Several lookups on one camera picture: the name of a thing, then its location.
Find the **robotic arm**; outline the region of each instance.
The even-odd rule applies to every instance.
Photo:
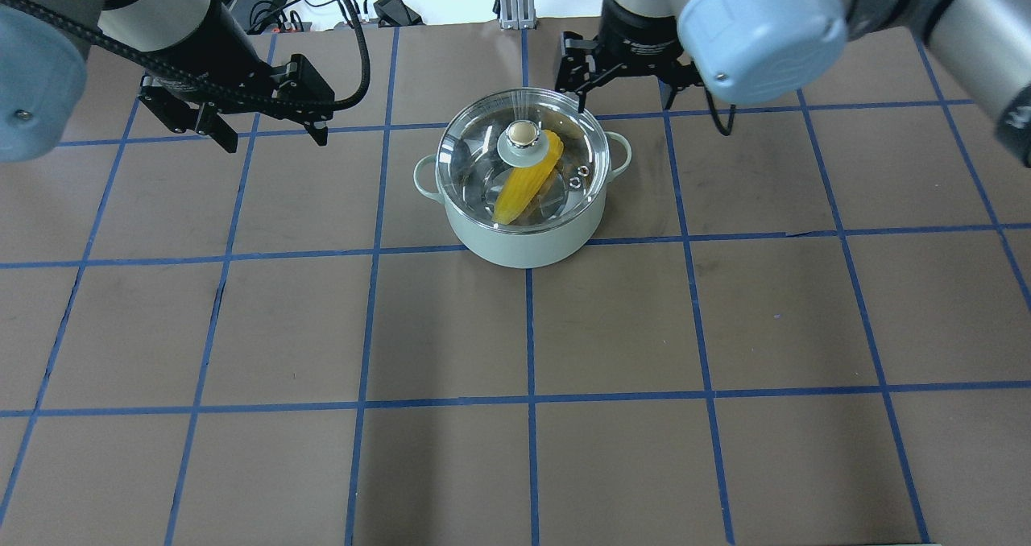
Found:
[[[357,21],[351,2],[340,3]],[[563,33],[556,89],[583,106],[618,76],[656,75],[667,108],[693,84],[731,103],[770,101],[822,75],[847,40],[900,25],[1031,167],[1031,0],[603,0],[595,39]],[[148,70],[139,98],[171,131],[192,129],[232,150],[236,135],[219,113],[264,112],[302,124],[325,145],[325,122],[368,88],[368,53],[355,31],[361,87],[333,101],[303,56],[282,68],[258,59],[217,0],[0,0],[0,161],[56,145],[81,94],[90,43]],[[689,65],[678,61],[685,50]]]
[[[692,84],[751,105],[817,79],[847,40],[901,25],[1031,168],[1031,0],[603,0],[595,39],[563,33],[556,89],[583,108],[617,76],[658,75],[667,109]]]
[[[357,21],[351,2],[340,4]],[[368,91],[368,52],[355,32],[362,81],[334,101],[303,55],[280,68],[261,61],[219,0],[0,0],[0,161],[56,145],[81,96],[91,43],[147,69],[138,97],[169,131],[210,136],[233,152],[236,132],[221,113],[262,112],[301,124],[325,145],[326,121]]]

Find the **black cable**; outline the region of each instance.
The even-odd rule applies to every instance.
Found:
[[[304,21],[301,20],[301,15],[297,13],[297,10],[290,11],[290,26],[294,28],[294,32],[304,32]]]
[[[257,9],[257,7],[261,4],[268,4],[269,6],[275,6],[275,2],[272,2],[271,0],[259,0],[258,2],[255,2],[251,6],[251,13],[247,15],[248,28],[253,28],[253,26],[255,26],[255,9]],[[258,11],[258,13],[267,13],[267,11],[268,9],[261,9]]]
[[[346,0],[346,2],[351,3],[351,7],[353,7],[354,10],[355,10],[355,13],[357,13],[358,12],[358,0]],[[345,18],[343,18],[343,21],[346,21],[347,26],[350,26],[350,28],[354,28],[355,23],[358,23],[358,26],[362,26],[362,19],[360,19],[358,16],[355,18],[354,21],[351,21],[351,19],[348,16],[345,16]]]
[[[720,132],[725,138],[730,135],[730,132],[734,130],[734,116],[737,114],[737,105],[730,105],[730,116],[727,120],[726,127],[723,122],[720,121],[720,112],[716,109],[716,102],[712,101],[712,94],[705,89],[705,100],[709,105],[709,114],[712,117],[712,124],[716,125],[716,131]]]
[[[259,0],[258,2],[255,3],[255,6],[258,6],[258,4],[262,2],[268,2],[270,5],[274,5],[271,0]],[[247,29],[247,33],[258,32],[259,30],[264,28],[264,26],[268,25],[268,23],[272,22],[276,18],[276,15],[282,13],[284,10],[290,9],[291,6],[294,6],[294,4],[297,4],[298,2],[302,2],[302,0],[291,0],[291,2],[284,4],[284,6],[278,6],[276,7],[276,9],[259,10],[258,13],[265,13],[264,14],[265,18],[259,19],[257,22],[250,21],[251,28]],[[339,0],[327,0],[327,2],[322,4],[322,6],[333,4],[334,2],[339,2]],[[346,11],[343,9],[343,6],[340,7],[340,11],[344,13],[344,16],[346,16]]]
[[[343,0],[340,3],[340,9],[346,9],[351,11],[354,19],[358,19],[358,13],[355,11],[354,6],[347,0]],[[350,109],[353,106],[358,105],[362,98],[365,98],[369,90],[369,48],[368,44],[365,43],[365,35],[362,32],[362,26],[357,25],[355,28],[355,37],[358,42],[358,52],[362,61],[362,78],[361,83],[358,84],[358,89],[348,96],[348,98],[339,99],[339,101],[289,101],[289,99],[276,99],[276,98],[266,98],[263,95],[248,94],[247,91],[240,91],[240,89],[222,87],[222,84],[213,83],[209,79],[204,79],[204,77],[192,75],[190,72],[186,72],[180,68],[176,68],[174,65],[169,65],[169,63],[162,61],[159,58],[155,58],[153,55],[143,54],[140,50],[136,50],[132,46],[120,40],[111,39],[111,37],[104,35],[104,33],[89,28],[86,25],[81,25],[76,21],[71,21],[71,19],[65,16],[64,14],[56,13],[54,10],[47,9],[41,4],[31,2],[31,0],[0,0],[0,4],[4,6],[10,6],[11,9],[18,9],[23,11],[23,13],[30,14],[39,19],[41,22],[53,26],[58,30],[63,30],[68,33],[68,35],[73,35],[78,37],[78,39],[86,40],[91,44],[96,44],[105,50],[109,50],[110,54],[118,55],[119,58],[128,59],[140,65],[143,68],[147,68],[155,72],[156,75],[163,77],[163,79],[175,80],[180,83],[187,83],[191,87],[199,89],[199,91],[205,91],[209,94],[217,95],[219,98],[230,99],[230,101],[235,101],[239,105],[250,105],[255,106],[255,110],[258,112],[267,112],[268,109],[273,109],[273,113],[282,113],[284,116],[289,113],[299,113],[299,112],[336,112],[336,110]]]

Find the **corn cob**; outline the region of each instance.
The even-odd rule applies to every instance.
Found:
[[[520,213],[523,213],[544,185],[547,176],[552,174],[552,169],[562,157],[562,139],[550,129],[544,129],[543,132],[547,136],[548,145],[544,160],[531,165],[530,168],[512,168],[511,175],[508,175],[508,180],[504,187],[501,187],[498,201],[494,204],[495,223],[511,224],[512,219],[519,218]]]

